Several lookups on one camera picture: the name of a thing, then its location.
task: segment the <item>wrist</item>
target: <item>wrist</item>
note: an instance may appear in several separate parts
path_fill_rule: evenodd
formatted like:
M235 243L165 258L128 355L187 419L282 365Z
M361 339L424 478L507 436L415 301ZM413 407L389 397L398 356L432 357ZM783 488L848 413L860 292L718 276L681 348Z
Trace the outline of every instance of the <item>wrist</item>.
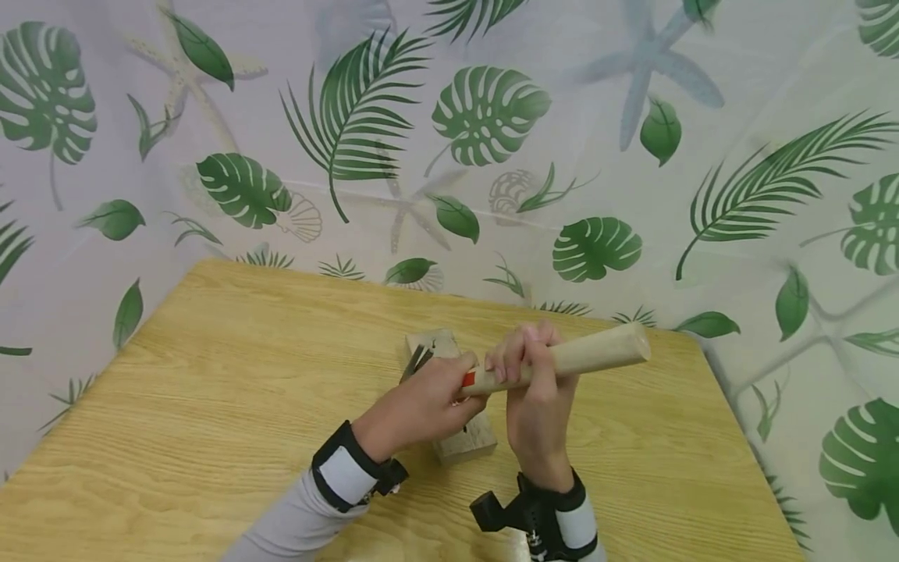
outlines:
M383 420L371 414L371 410L352 423L352 434L356 442L378 464L396 454L396 445L392 442L391 432L385 427Z
M574 472L566 453L542 459L519 458L521 474L534 486L559 494L567 494L574 488Z

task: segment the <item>black wrist strap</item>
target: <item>black wrist strap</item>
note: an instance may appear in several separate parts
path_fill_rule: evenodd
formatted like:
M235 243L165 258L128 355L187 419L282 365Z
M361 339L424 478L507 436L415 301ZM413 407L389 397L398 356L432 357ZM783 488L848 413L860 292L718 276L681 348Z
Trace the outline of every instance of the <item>black wrist strap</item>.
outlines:
M349 421L344 421L312 457L310 470L322 497L341 513L367 504L374 492L395 492L409 477L396 459L380 464L372 460L356 441ZM334 480L336 475L351 481L328 481L329 476Z
M495 532L506 527L524 531L534 559L581 560L598 547L599 537L590 509L590 513L584 516L592 520L592 540L577 545L565 543L565 533L559 524L560 513L564 516L565 513L581 509L585 504L589 507L586 488L573 469L572 473L574 487L565 494L539 488L519 473L519 494L507 506L503 508L496 495L487 492L472 502L471 512L481 531Z

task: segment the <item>wooden block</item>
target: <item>wooden block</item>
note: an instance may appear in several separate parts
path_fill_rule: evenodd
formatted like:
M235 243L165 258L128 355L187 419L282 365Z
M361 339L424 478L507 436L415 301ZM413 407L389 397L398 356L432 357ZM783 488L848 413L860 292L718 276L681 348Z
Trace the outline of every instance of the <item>wooden block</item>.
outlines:
M430 349L434 357L459 357L462 353L450 330L432 330L405 337L409 356L419 345ZM458 464L491 454L496 449L496 436L490 428L487 412L476 415L461 432L433 443L434 452L444 466Z

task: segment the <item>wrist brace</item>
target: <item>wrist brace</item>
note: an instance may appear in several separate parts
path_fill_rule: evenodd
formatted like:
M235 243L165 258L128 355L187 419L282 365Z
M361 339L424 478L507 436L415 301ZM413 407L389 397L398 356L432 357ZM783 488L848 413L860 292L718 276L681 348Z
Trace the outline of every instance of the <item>wrist brace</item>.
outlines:
M487 492L472 502L471 512L481 531L524 531L532 560L581 560L596 550L599 537L590 498L572 473L574 488L565 494L541 489L519 473L519 494L509 505L503 508L496 495Z
M409 477L396 459L378 464L356 441L349 421L328 438L312 457L312 476L322 497L340 513L365 505L371 496L399 491Z

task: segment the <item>wooden dowel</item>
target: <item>wooden dowel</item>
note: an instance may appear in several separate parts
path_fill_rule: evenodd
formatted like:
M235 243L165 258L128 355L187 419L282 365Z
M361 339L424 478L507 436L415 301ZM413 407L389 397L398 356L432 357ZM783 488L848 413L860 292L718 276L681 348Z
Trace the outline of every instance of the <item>wooden dowel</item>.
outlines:
M561 343L550 347L549 351L556 362L558 377L635 365L649 361L652 355L646 330L638 322ZM493 371L478 366L467 374L459 394L462 397L470 397L524 387L530 384L530 378L530 366L521 365L521 379L517 384L509 382L500 384L496 381Z

